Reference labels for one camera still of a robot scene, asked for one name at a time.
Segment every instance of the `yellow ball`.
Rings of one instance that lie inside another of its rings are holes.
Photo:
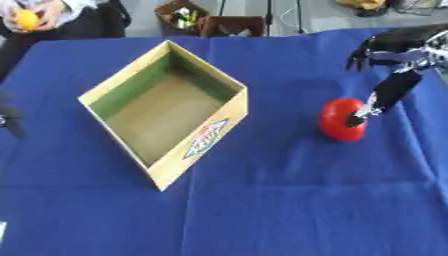
[[[37,28],[37,25],[39,24],[39,17],[36,13],[30,10],[17,9],[15,14],[16,23],[20,29],[24,31],[33,31]]]

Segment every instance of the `wooden crate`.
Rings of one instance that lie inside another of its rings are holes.
[[[165,190],[247,115],[247,89],[165,41],[79,97]]]

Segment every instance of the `cardboard box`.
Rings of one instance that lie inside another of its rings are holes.
[[[188,29],[180,29],[165,19],[166,15],[170,15],[173,12],[181,9],[182,7],[186,7],[189,10],[198,11],[198,18],[208,16],[208,14],[209,14],[209,12],[206,11],[205,9],[203,9],[203,8],[199,7],[198,5],[195,5],[187,0],[170,1],[166,4],[163,4],[154,10],[154,12],[160,22],[162,35],[164,35],[164,36],[173,36],[173,35],[199,36],[200,35],[201,32],[200,32],[198,26],[192,26]]]
[[[220,29],[222,27],[229,33],[238,34],[248,29],[251,36],[263,36],[265,25],[261,16],[239,17],[239,16],[210,16],[205,18],[201,29],[202,37],[228,36]]]
[[[247,115],[243,84],[171,41],[79,101],[161,191]]]

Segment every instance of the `red ball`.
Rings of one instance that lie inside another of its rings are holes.
[[[325,134],[337,140],[359,140],[364,136],[367,120],[355,127],[347,127],[346,120],[363,105],[362,101],[352,98],[339,98],[328,102],[320,114],[320,128]]]

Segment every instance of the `printed logo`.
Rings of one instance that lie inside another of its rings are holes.
[[[199,135],[191,144],[184,159],[200,154],[211,148],[228,121],[229,119],[225,119],[214,124],[204,126],[199,132]]]

